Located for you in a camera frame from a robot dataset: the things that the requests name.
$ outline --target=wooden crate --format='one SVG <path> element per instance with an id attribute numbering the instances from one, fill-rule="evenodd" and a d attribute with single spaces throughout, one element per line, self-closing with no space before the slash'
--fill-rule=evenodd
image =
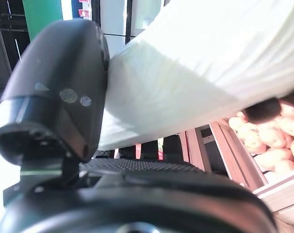
<path id="1" fill-rule="evenodd" d="M 249 188 L 267 204 L 280 232 L 294 232 L 294 171 L 282 179 L 267 180 L 225 120 L 211 123 L 210 128 L 230 179 Z"/>
<path id="2" fill-rule="evenodd" d="M 189 162 L 203 171 L 211 172 L 211 165 L 204 146 L 200 130 L 192 129 L 180 133 L 184 161 Z"/>

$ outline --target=metal bracket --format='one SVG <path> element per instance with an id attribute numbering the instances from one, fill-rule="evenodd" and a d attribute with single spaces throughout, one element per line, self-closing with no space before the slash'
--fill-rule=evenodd
<path id="1" fill-rule="evenodd" d="M 78 160 L 62 156 L 28 159 L 26 156 L 21 166 L 20 182 L 3 191 L 3 205 L 29 191 L 38 193 L 45 189 L 69 189 L 78 180 Z"/>

